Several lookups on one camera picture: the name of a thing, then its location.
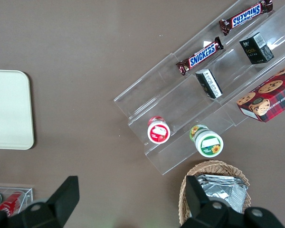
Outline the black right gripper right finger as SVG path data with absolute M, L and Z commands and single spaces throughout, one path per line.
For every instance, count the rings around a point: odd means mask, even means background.
M 182 228 L 283 228 L 269 210 L 250 207 L 240 214 L 217 200 L 211 201 L 196 177 L 186 177 L 186 198 L 192 214 Z

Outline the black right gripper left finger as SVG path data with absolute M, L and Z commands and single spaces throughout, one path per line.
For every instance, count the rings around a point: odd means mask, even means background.
M 0 228 L 62 228 L 79 199 L 78 177 L 69 176 L 46 202 L 31 204 L 11 217 L 0 211 Z

